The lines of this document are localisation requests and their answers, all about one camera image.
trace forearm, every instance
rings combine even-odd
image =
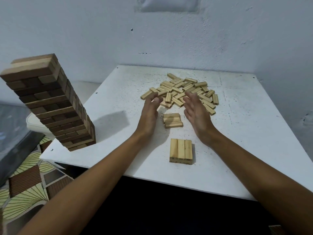
[[[62,189],[19,235],[79,234],[127,170],[142,145],[140,135],[133,134]]]
[[[211,147],[249,192],[284,227],[298,234],[313,230],[313,193],[222,134]]]

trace patterned floor mat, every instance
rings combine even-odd
[[[51,140],[44,137],[0,187],[0,235],[15,235],[73,179],[39,159]]]

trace white tabletop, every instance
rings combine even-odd
[[[41,159],[90,168],[124,142],[137,127],[150,87],[170,80],[166,75],[206,81],[219,96],[212,122],[223,134],[256,157],[313,191],[313,163],[253,74],[168,69],[119,65],[85,103],[96,127],[95,145],[68,151],[54,140]],[[183,111],[174,105],[159,108],[151,143],[125,175],[209,193],[253,199],[213,150],[195,135]],[[184,126],[165,129],[163,113],[178,112]],[[170,139],[189,139],[194,144],[194,164],[169,162]]]

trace wall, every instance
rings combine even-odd
[[[313,156],[312,0],[202,0],[198,14],[138,13],[136,0],[2,0],[0,69],[56,53],[70,80],[118,64],[255,73]],[[0,101],[20,104],[0,82]]]

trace yellow fan pattern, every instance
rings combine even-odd
[[[6,202],[9,198],[9,189],[0,189],[0,207]]]
[[[51,140],[50,140],[50,138],[48,138],[48,137],[44,136],[44,138],[43,138],[43,139],[41,139],[41,141],[40,141],[40,143],[39,143],[39,144],[43,144],[43,143],[45,143],[45,142],[49,142],[49,141],[51,141]]]
[[[29,154],[28,157],[22,162],[22,164],[11,175],[11,177],[35,166],[39,162],[40,155],[41,155],[41,152],[34,152],[34,153]]]
[[[15,218],[42,200],[48,201],[48,195],[46,189],[42,187],[41,183],[38,183],[9,201],[3,209],[3,218],[6,220]]]
[[[48,162],[41,162],[39,165],[39,171],[40,172],[48,172],[54,169],[54,166],[49,164]]]

